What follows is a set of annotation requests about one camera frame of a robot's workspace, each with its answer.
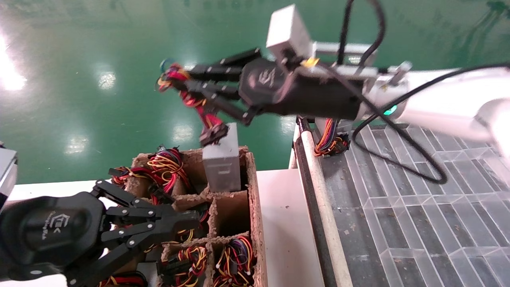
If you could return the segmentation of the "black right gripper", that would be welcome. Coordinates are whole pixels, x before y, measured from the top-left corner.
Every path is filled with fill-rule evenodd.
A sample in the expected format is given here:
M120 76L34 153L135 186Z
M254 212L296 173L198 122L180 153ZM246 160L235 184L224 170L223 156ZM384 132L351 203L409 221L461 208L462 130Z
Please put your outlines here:
M222 58L213 64L197 64L186 69L198 81L186 82L191 96L205 99L206 105L249 126L255 112L281 116L311 116L354 120L360 98L335 79L286 74L276 63L262 58L260 48ZM238 82L236 87L213 82ZM234 103L244 100L248 110Z

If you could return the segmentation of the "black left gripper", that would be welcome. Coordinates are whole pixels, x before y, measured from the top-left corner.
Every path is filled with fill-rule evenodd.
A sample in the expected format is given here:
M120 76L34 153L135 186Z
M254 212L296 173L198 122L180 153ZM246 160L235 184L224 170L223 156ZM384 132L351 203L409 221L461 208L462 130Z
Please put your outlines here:
M87 192L8 202L1 212L1 280L62 274L69 287L95 287L152 245L199 227L148 222L109 231L106 214L104 203ZM101 257L102 243L110 251Z

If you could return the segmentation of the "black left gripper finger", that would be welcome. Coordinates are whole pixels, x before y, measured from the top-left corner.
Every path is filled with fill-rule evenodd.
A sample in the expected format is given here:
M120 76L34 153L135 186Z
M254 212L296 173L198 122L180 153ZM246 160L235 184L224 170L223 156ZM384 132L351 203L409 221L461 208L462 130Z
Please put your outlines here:
M92 195L97 199L107 198L118 205L106 211L107 218L118 226L158 220L169 227L195 228L199 224L199 213L196 211L178 212L171 204L153 205L104 180L95 182Z

